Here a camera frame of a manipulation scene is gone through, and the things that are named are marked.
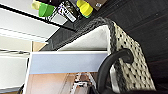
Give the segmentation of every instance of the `ceiling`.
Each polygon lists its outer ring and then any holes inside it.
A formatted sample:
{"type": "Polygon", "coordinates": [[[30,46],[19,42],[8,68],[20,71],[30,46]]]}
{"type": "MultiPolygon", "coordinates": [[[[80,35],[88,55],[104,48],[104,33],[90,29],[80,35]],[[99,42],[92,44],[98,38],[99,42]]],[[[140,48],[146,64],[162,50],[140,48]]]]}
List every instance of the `ceiling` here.
{"type": "MultiPolygon", "coordinates": [[[[38,16],[38,11],[31,8],[31,3],[33,0],[1,0],[0,3],[11,8],[24,11],[26,13],[38,16]]],[[[7,35],[12,37],[23,37],[19,35],[20,33],[26,34],[32,40],[37,37],[38,39],[34,39],[33,41],[41,41],[44,42],[48,38],[54,34],[59,27],[48,25],[41,21],[34,20],[29,17],[25,17],[20,14],[16,14],[14,12],[10,12],[0,8],[0,35],[7,35]],[[9,35],[6,32],[15,32],[18,34],[9,35]]],[[[53,22],[58,24],[64,24],[67,20],[57,14],[53,20],[53,22]]]]}

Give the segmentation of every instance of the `textured fabric surface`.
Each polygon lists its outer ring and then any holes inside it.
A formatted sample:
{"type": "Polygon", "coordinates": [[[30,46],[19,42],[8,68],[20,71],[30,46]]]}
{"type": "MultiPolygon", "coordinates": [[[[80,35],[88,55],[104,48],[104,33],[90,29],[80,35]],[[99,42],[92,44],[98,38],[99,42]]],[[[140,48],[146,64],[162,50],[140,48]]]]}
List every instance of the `textured fabric surface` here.
{"type": "Polygon", "coordinates": [[[73,37],[58,44],[55,50],[64,49],[64,47],[67,47],[69,44],[75,44],[76,40],[79,40],[82,36],[86,36],[88,33],[103,25],[108,26],[108,30],[106,30],[104,33],[106,33],[107,36],[110,36],[110,38],[107,38],[107,41],[109,40],[109,42],[106,42],[108,43],[106,45],[109,54],[113,54],[122,48],[129,48],[134,55],[133,64],[130,65],[123,63],[123,61],[119,59],[114,65],[116,80],[118,82],[120,92],[129,90],[155,90],[155,86],[145,63],[146,61],[140,45],[130,38],[119,26],[116,25],[115,22],[109,19],[99,17],[91,21],[85,28],[78,31],[78,33],[76,33],[73,37]]]}
{"type": "Polygon", "coordinates": [[[155,90],[154,83],[151,79],[144,55],[140,45],[130,38],[119,26],[114,23],[117,50],[129,48],[134,55],[133,64],[126,64],[120,59],[120,66],[127,90],[155,90]]]}

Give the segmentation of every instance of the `yellow object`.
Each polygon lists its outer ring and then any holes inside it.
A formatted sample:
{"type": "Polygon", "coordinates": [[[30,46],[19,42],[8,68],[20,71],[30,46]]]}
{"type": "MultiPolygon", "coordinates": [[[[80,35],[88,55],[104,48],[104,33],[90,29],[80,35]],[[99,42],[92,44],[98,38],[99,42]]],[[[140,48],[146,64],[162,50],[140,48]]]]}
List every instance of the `yellow object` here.
{"type": "Polygon", "coordinates": [[[32,9],[39,10],[41,2],[33,0],[33,3],[31,5],[32,9]]]}
{"type": "Polygon", "coordinates": [[[84,0],[78,0],[78,1],[76,2],[76,5],[80,8],[84,3],[87,3],[87,2],[84,1],[84,0]]]}
{"type": "Polygon", "coordinates": [[[90,6],[89,3],[84,3],[81,7],[80,7],[80,12],[85,16],[88,17],[92,14],[93,8],[90,6]]]}

